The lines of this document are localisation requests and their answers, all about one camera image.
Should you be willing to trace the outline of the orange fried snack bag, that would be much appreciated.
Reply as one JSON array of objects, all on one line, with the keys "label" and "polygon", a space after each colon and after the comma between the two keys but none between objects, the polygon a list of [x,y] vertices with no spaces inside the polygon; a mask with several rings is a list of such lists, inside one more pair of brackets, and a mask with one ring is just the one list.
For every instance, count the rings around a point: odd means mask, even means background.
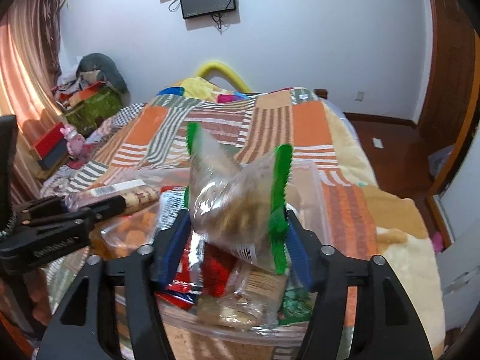
[{"label": "orange fried snack bag", "polygon": [[90,235],[92,250],[102,258],[129,256],[139,246],[151,244],[155,236],[160,205],[98,223]]}]

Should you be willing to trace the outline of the long clear cookie sleeve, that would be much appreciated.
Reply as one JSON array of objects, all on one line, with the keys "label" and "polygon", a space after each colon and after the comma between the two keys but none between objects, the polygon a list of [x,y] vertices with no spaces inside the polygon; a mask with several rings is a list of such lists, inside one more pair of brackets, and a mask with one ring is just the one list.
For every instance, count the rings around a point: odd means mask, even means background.
[{"label": "long clear cookie sleeve", "polygon": [[81,207],[113,197],[122,197],[126,205],[124,212],[131,214],[156,203],[160,199],[160,192],[145,181],[136,179],[69,193],[64,197],[64,204],[69,211],[78,211]]}]

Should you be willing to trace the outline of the green-edged clear snack bag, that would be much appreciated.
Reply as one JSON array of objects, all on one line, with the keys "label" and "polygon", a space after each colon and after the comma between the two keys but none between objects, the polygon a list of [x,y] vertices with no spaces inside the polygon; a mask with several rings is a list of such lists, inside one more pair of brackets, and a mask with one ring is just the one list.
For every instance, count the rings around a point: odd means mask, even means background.
[{"label": "green-edged clear snack bag", "polygon": [[187,148],[188,209],[194,232],[246,263],[284,274],[292,146],[279,145],[241,164],[200,124],[190,123]]}]

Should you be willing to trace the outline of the red snack packet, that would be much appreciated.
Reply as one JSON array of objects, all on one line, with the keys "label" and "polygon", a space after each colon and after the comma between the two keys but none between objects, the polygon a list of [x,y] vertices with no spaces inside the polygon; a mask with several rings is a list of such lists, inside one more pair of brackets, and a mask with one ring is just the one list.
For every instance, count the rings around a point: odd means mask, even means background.
[{"label": "red snack packet", "polygon": [[152,280],[156,297],[189,311],[201,295],[218,298],[238,260],[207,244],[191,230],[186,208],[186,188],[178,185],[160,189],[160,213],[155,226],[154,248],[160,258],[154,262]]}]

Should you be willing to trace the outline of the patchwork striped blanket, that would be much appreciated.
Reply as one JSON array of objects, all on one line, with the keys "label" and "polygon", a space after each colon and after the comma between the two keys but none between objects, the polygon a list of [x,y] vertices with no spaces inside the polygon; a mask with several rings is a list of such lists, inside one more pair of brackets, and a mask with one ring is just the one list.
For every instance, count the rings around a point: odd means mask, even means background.
[{"label": "patchwork striped blanket", "polygon": [[281,144],[315,164],[334,244],[345,254],[385,256],[411,298],[433,355],[441,356],[445,317],[434,249],[415,203],[381,190],[357,139],[331,105],[306,88],[245,97],[209,85],[203,94],[170,87],[127,106],[93,133],[91,159],[62,166],[42,196],[108,185],[127,171],[185,167],[186,126],[199,122],[236,160],[248,164]]}]

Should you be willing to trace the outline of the red gift box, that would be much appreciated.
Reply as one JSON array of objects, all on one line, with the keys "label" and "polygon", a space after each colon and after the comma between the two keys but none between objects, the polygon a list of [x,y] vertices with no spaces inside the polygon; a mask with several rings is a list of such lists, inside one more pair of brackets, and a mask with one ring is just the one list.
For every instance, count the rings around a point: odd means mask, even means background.
[{"label": "red gift box", "polygon": [[60,122],[33,144],[31,154],[41,170],[51,170],[58,161],[67,157],[67,141],[63,129],[64,123]]}]

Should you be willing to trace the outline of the pink plush toy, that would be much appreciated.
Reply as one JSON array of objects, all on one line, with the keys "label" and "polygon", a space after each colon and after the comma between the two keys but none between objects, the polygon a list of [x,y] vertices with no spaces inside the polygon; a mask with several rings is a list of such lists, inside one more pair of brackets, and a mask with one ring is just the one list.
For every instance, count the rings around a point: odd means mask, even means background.
[{"label": "pink plush toy", "polygon": [[81,135],[77,129],[70,124],[64,124],[60,132],[67,142],[67,152],[72,158],[78,158],[82,155],[83,148],[86,144],[86,139]]}]

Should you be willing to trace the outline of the clear tan-label biscuit pack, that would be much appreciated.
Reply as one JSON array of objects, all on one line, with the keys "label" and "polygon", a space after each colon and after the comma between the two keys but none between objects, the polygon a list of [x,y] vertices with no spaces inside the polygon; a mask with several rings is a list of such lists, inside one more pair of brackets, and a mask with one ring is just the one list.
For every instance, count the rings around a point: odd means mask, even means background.
[{"label": "clear tan-label biscuit pack", "polygon": [[223,295],[199,298],[197,317],[206,324],[237,330],[275,328],[288,275],[240,261],[230,273]]}]

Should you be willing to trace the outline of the green patterned bag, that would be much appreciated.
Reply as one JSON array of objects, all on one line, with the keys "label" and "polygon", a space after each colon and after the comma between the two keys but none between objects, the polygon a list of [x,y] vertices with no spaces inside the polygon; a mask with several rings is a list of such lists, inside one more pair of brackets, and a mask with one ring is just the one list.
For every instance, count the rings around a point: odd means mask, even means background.
[{"label": "green patterned bag", "polygon": [[94,94],[75,105],[65,117],[78,133],[87,137],[121,108],[120,97],[107,86],[102,86]]}]

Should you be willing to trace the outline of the clear plastic storage bin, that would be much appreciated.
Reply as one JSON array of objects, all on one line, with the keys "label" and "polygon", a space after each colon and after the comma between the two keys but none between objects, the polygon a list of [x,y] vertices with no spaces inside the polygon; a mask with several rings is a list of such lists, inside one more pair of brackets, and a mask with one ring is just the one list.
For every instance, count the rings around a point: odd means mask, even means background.
[{"label": "clear plastic storage bin", "polygon": [[[292,163],[287,207],[323,244],[333,241],[323,191],[324,172],[312,160]],[[204,284],[198,296],[159,293],[166,323],[208,336],[242,339],[254,345],[283,345],[299,334],[293,324],[307,323],[315,294],[307,291],[293,267],[284,275],[262,270],[211,246],[204,248]]]}]

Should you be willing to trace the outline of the white mini fridge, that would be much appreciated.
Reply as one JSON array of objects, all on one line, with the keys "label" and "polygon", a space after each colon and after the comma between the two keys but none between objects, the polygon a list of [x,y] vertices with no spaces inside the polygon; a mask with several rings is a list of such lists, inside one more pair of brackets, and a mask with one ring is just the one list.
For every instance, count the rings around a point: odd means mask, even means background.
[{"label": "white mini fridge", "polygon": [[440,198],[453,242],[438,257],[445,324],[467,324],[479,303],[479,145],[472,144]]}]

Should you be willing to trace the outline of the striped orange curtain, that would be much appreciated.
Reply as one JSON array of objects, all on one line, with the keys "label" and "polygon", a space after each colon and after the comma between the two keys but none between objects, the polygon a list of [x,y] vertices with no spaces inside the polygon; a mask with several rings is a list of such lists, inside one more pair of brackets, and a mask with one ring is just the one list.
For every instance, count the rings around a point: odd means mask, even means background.
[{"label": "striped orange curtain", "polygon": [[60,74],[60,0],[14,0],[1,18],[1,114],[17,119],[10,193],[19,204],[39,197],[34,144],[60,121],[51,89]]}]

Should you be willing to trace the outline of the yellow pillow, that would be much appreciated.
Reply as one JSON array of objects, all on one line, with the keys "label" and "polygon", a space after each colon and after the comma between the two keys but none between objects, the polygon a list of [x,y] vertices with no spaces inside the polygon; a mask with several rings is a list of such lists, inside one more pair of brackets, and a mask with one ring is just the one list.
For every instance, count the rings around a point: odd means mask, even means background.
[{"label": "yellow pillow", "polygon": [[189,78],[179,82],[185,97],[214,103],[230,103],[248,99],[251,88],[228,65],[209,61]]}]

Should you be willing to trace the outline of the brown wooden door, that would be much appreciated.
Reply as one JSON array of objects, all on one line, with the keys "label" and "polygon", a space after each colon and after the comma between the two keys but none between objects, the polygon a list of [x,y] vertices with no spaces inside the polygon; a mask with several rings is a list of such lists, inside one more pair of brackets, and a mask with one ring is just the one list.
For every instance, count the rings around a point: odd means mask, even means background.
[{"label": "brown wooden door", "polygon": [[459,0],[430,0],[430,78],[417,125],[432,152],[452,147],[428,194],[441,194],[468,152],[478,116],[478,36]]}]

